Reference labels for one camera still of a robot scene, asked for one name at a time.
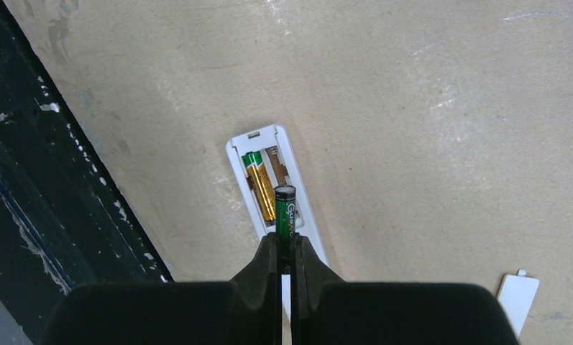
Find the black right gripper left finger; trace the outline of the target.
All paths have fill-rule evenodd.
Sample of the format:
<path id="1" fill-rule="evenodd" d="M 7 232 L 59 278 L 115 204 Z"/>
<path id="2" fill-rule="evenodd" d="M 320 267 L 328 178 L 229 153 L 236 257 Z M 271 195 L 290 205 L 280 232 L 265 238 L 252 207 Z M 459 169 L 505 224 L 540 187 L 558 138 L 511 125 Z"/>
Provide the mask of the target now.
<path id="1" fill-rule="evenodd" d="M 279 240 L 217 282 L 112 282 L 69 293 L 41 344 L 281 344 Z"/>

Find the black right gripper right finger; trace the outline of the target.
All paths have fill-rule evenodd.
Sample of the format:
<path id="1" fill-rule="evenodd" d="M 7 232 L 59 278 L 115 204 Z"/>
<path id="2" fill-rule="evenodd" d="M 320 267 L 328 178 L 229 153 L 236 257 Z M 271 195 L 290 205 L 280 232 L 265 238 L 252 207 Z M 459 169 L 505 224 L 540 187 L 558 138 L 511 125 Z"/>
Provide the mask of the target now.
<path id="1" fill-rule="evenodd" d="M 294 344 L 517 344 L 483 287 L 461 283 L 346 282 L 310 240 L 290 245 Z"/>

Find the green black battery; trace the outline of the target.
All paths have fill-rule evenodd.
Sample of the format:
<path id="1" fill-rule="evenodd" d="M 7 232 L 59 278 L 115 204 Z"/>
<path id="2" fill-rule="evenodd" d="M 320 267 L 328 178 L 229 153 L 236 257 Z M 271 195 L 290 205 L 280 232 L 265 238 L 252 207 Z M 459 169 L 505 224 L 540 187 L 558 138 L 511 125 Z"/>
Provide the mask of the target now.
<path id="1" fill-rule="evenodd" d="M 275 192 L 275 233 L 278 236 L 280 267 L 283 275 L 290 274 L 290 242 L 295 233 L 296 188 L 279 185 Z"/>

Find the gold battery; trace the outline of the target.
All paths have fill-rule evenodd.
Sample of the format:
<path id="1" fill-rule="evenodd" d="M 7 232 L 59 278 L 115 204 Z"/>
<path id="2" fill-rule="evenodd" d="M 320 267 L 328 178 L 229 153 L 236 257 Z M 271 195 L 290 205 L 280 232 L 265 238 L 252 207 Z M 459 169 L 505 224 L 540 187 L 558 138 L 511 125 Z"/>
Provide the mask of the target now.
<path id="1" fill-rule="evenodd" d="M 242 156 L 248 177 L 251 178 L 253 191 L 260 205 L 264 221 L 276 220 L 275 194 L 260 151 L 248 152 Z"/>

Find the white air conditioner remote control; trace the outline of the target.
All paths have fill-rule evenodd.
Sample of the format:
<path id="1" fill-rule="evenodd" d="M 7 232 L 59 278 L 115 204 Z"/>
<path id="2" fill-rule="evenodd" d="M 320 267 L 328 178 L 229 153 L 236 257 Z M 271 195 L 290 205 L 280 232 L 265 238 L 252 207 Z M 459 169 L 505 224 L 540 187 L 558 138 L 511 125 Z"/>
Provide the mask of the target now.
<path id="1" fill-rule="evenodd" d="M 288 133 L 272 124 L 232 137 L 226 153 L 260 245 L 227 283 L 229 332 L 238 343 L 327 344 L 321 309 L 331 269 Z"/>

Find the white battery compartment cover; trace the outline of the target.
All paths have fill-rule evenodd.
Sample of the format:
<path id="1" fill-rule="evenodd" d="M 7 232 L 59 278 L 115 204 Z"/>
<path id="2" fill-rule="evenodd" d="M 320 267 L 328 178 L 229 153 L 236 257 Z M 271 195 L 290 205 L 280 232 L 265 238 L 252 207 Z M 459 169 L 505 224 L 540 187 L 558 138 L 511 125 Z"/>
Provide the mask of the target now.
<path id="1" fill-rule="evenodd" d="M 539 285 L 540 280 L 529 277 L 524 269 L 519 269 L 515 274 L 506 274 L 502 279 L 497 300 L 517 338 L 523 330 Z"/>

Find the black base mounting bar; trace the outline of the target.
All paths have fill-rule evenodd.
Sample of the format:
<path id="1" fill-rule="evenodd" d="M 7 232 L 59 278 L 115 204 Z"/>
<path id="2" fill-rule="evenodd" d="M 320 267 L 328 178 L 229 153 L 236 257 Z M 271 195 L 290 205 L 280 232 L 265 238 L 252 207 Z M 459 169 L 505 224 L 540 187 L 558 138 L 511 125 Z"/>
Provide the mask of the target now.
<path id="1" fill-rule="evenodd" d="M 0 302 L 36 344 L 79 285 L 172 278 L 0 1 Z"/>

